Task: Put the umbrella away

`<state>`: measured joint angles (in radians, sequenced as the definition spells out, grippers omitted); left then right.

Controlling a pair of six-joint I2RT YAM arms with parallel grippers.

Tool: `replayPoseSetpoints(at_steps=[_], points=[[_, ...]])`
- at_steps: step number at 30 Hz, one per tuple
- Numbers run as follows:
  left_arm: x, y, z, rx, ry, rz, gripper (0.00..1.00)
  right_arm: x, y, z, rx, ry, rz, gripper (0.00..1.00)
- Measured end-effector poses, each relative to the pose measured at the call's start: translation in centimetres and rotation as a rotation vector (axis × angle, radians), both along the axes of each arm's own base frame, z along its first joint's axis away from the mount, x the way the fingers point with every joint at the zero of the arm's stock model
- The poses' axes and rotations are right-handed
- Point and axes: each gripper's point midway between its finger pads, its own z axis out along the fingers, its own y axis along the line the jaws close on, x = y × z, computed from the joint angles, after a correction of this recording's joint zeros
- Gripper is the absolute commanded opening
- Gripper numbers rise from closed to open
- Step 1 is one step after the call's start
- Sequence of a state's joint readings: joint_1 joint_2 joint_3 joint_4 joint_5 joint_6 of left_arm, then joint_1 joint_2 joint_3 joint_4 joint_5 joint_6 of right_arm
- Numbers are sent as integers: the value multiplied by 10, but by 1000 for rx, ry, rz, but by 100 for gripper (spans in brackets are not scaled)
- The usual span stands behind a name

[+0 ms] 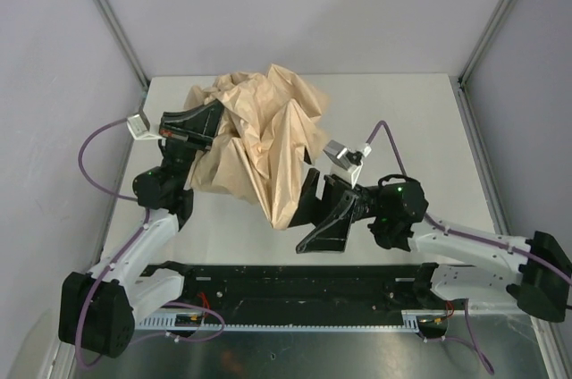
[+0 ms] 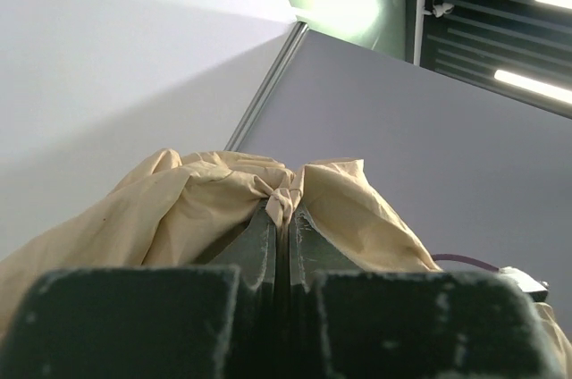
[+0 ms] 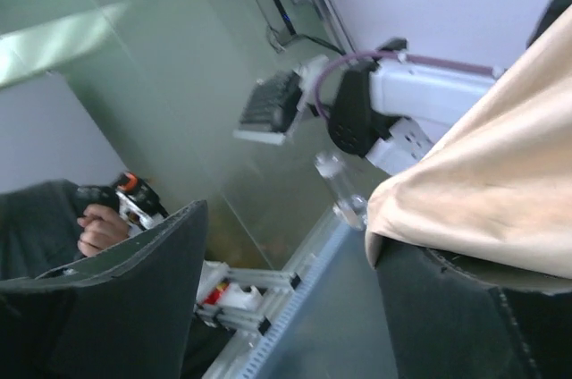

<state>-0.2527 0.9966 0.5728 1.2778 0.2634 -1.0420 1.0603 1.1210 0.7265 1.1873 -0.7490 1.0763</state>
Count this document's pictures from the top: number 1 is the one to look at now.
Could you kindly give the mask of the beige and black folding umbrella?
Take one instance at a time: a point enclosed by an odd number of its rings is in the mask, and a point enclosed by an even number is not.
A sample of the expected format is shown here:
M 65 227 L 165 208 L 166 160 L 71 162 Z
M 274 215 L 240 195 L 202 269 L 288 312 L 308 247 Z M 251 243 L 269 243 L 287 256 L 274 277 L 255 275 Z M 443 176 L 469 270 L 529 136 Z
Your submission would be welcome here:
M 193 86 L 185 109 L 218 100 L 223 115 L 211 149 L 189 172 L 192 189 L 260 205 L 275 230 L 286 229 L 301 196 L 305 163 L 329 141 L 319 122 L 328 97 L 297 73 L 273 64 L 267 73 L 233 72 Z

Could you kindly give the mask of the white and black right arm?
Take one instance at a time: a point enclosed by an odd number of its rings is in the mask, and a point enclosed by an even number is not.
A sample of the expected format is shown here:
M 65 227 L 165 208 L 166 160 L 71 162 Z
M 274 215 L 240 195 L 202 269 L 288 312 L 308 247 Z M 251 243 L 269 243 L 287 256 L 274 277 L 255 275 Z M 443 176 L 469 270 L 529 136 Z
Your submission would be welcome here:
M 299 254 L 342 252 L 351 226 L 367 220 L 375 243 L 457 260 L 457 266 L 420 266 L 414 287 L 442 300 L 511 298 L 524 313 L 561 323 L 568 312 L 571 261 L 554 236 L 500 235 L 431 217 L 421 183 L 389 174 L 376 185 L 350 185 L 327 175 L 316 194 L 320 173 L 312 168 L 302 185 L 290 226 L 313 225 L 297 245 Z

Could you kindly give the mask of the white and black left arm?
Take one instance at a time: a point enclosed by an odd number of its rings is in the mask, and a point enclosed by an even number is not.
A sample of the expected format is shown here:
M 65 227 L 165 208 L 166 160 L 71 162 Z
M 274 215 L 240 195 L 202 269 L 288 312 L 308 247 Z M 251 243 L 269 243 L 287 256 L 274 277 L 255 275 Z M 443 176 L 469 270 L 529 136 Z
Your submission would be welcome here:
M 116 358 L 140 322 L 181 296 L 181 273 L 164 268 L 149 276 L 143 272 L 192 215 L 189 172 L 197 153 L 211 149 L 223 111 L 215 99 L 186 111 L 165 112 L 157 125 L 143 112 L 122 119 L 135 140 L 157 141 L 162 161 L 132 182 L 130 200 L 143 209 L 134 233 L 86 273 L 73 272 L 63 281 L 60 341 Z

